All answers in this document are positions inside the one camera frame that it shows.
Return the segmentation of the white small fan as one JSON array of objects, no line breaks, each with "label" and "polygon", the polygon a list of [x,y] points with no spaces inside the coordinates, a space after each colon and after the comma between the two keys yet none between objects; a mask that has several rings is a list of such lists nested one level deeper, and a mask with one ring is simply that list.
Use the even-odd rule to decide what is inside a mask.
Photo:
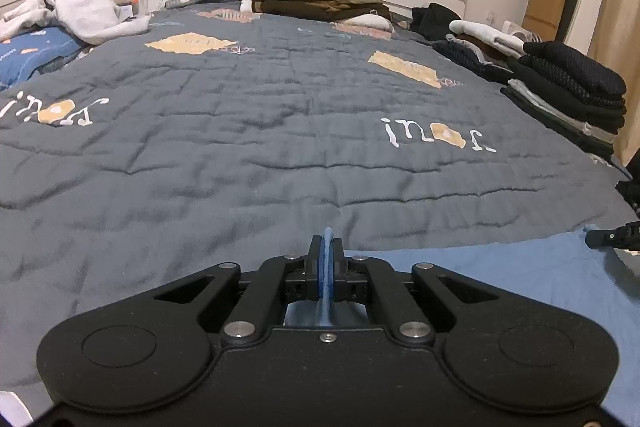
[{"label": "white small fan", "polygon": [[502,31],[512,37],[518,38],[523,42],[541,42],[541,36],[531,30],[527,30],[522,26],[506,20],[503,23]]}]

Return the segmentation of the patterned folded clothes pile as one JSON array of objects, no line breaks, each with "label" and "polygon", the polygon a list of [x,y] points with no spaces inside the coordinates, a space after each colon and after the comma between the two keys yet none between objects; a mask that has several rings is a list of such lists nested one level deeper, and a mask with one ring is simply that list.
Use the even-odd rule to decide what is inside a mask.
[{"label": "patterned folded clothes pile", "polygon": [[623,196],[625,202],[634,210],[637,216],[640,216],[640,183],[638,180],[631,179],[620,181],[616,184],[616,191]]}]

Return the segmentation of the white folded garment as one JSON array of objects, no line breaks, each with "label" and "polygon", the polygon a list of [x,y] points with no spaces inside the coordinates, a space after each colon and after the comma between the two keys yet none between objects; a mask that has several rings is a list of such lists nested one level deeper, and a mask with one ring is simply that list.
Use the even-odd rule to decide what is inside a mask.
[{"label": "white folded garment", "polygon": [[484,42],[504,55],[514,58],[520,58],[524,55],[524,42],[522,40],[491,26],[469,22],[468,20],[453,20],[449,23],[449,29],[456,35],[465,34],[477,38],[477,40]]}]

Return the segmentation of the black folded clothes stack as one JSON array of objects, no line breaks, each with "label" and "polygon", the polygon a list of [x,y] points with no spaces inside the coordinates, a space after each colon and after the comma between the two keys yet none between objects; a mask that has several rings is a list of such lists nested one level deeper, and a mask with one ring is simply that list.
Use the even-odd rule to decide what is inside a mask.
[{"label": "black folded clothes stack", "polygon": [[626,115],[617,72],[556,41],[526,42],[501,89],[526,114],[587,153],[611,158]]}]

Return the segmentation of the grey quilted bedspread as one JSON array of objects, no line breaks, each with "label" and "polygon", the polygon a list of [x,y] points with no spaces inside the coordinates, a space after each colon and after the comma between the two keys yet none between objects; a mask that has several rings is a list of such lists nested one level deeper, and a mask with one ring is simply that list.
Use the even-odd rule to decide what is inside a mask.
[{"label": "grey quilted bedspread", "polygon": [[419,37],[210,4],[1,95],[1,387],[49,399],[67,317],[332,229],[352,251],[518,242],[634,214],[620,172]]}]

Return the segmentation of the blue patterned pillow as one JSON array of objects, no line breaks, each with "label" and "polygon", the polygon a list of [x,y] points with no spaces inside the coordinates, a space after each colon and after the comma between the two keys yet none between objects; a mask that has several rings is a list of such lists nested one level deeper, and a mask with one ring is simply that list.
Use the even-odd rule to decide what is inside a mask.
[{"label": "blue patterned pillow", "polygon": [[88,46],[66,30],[48,27],[18,35],[1,43],[0,87],[6,90],[33,75],[56,72],[75,60]]}]

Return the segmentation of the blue shirt garment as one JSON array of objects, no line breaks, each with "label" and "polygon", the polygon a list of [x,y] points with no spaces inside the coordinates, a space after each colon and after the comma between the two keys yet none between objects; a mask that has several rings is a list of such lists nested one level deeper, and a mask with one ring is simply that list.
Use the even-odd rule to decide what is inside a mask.
[{"label": "blue shirt garment", "polygon": [[639,256],[591,249],[594,225],[542,239],[458,247],[376,249],[345,246],[407,272],[426,261],[471,279],[589,317],[614,338],[620,366],[603,406],[628,426],[639,424]]}]

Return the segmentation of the light grey hoodie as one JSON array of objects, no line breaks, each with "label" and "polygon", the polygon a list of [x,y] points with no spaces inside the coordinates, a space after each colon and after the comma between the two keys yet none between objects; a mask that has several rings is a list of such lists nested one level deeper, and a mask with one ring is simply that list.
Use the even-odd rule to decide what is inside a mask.
[{"label": "light grey hoodie", "polygon": [[128,17],[112,0],[25,0],[1,17],[1,39],[58,26],[90,46],[144,34],[151,17]]}]

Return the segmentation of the beige curtain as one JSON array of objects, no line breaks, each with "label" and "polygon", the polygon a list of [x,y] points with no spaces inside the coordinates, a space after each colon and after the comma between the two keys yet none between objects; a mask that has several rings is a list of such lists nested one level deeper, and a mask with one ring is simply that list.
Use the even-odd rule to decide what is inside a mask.
[{"label": "beige curtain", "polygon": [[629,164],[639,150],[639,0],[602,0],[589,55],[626,82],[626,122],[615,142]]}]

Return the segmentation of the black garment near headboard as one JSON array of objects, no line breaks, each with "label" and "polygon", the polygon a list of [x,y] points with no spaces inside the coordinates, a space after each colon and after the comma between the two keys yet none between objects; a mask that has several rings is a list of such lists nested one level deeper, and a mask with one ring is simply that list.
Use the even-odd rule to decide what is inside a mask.
[{"label": "black garment near headboard", "polygon": [[427,41],[445,40],[449,25],[460,16],[441,4],[432,2],[426,8],[413,8],[410,30]]}]

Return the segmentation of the white cartoon bed sheet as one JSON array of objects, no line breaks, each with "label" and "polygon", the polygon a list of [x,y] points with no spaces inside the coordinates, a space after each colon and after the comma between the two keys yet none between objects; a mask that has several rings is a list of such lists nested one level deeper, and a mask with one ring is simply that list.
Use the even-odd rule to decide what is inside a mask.
[{"label": "white cartoon bed sheet", "polygon": [[25,427],[32,425],[32,414],[20,397],[10,391],[0,391],[0,414],[6,425]]}]

